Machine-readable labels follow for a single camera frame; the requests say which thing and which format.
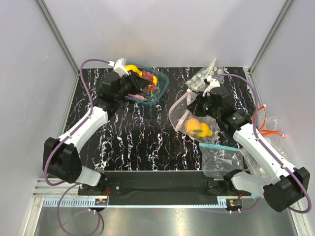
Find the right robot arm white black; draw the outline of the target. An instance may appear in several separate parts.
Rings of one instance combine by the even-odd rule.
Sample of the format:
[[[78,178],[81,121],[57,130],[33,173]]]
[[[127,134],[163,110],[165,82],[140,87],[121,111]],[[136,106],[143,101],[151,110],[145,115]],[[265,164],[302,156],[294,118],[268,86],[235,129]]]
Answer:
[[[308,206],[300,213],[311,211],[312,201],[307,193],[309,171],[304,167],[296,168],[265,140],[255,121],[243,110],[236,109],[229,90],[216,87],[208,96],[198,94],[187,109],[196,117],[214,118],[220,130],[238,142],[265,172],[265,177],[240,169],[225,174],[223,188],[227,194],[234,195],[238,191],[256,194],[276,212],[292,209],[293,204],[306,198]]]

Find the purple grape bunch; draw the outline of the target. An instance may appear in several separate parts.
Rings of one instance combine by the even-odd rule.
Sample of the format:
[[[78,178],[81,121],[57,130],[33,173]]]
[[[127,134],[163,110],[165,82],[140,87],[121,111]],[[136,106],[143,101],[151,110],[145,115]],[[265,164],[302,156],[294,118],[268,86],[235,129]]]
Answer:
[[[155,84],[153,83],[153,73],[143,70],[142,71],[142,79],[145,79],[147,81],[150,81],[150,84],[144,89],[144,92],[147,93],[154,93],[157,91],[157,85],[155,86]]]

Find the pink zip top bag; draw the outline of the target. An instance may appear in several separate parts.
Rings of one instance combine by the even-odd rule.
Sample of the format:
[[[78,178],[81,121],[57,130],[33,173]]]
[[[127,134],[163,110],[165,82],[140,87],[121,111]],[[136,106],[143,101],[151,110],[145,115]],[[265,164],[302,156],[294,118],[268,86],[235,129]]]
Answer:
[[[219,134],[215,119],[210,116],[197,117],[187,109],[197,98],[197,94],[187,89],[170,108],[168,117],[176,132],[188,135],[200,143],[213,144]]]

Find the orange peach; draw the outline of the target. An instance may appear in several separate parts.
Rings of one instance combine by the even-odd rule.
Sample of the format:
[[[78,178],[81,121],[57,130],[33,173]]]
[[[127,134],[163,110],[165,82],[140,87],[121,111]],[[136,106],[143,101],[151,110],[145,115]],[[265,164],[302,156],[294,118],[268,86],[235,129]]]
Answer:
[[[200,128],[200,122],[199,120],[195,118],[190,118],[185,123],[185,130],[188,134],[195,134],[195,130]]]

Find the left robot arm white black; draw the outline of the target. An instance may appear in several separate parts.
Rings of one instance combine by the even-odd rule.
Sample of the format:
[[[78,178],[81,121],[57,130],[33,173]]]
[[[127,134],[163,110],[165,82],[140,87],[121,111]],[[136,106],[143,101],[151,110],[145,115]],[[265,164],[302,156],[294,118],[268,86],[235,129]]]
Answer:
[[[46,183],[53,185],[48,176],[59,178],[61,183],[89,185],[93,193],[100,195],[106,190],[101,174],[84,167],[80,152],[90,137],[116,113],[119,102],[129,94],[139,94],[151,81],[129,71],[125,75],[108,73],[102,80],[97,97],[92,100],[87,113],[66,133],[58,138],[48,138],[44,143],[43,171]]]

